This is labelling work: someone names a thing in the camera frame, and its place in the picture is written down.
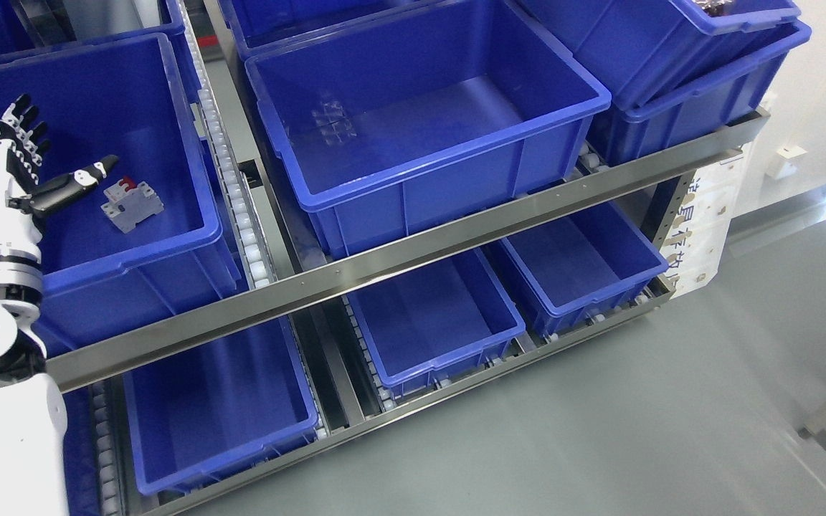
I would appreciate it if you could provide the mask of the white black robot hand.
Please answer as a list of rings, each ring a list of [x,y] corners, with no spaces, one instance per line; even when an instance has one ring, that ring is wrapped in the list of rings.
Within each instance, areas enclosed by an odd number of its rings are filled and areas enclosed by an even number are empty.
[[[40,181],[50,141],[39,108],[22,94],[0,117],[0,256],[42,263],[39,244],[46,220],[94,192],[112,172],[118,156]]]

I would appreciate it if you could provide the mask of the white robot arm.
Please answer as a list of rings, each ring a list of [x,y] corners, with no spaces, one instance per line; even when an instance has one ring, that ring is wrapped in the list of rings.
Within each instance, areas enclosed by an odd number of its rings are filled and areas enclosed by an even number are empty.
[[[0,515],[67,515],[65,401],[32,326],[42,304],[35,244],[0,244]]]

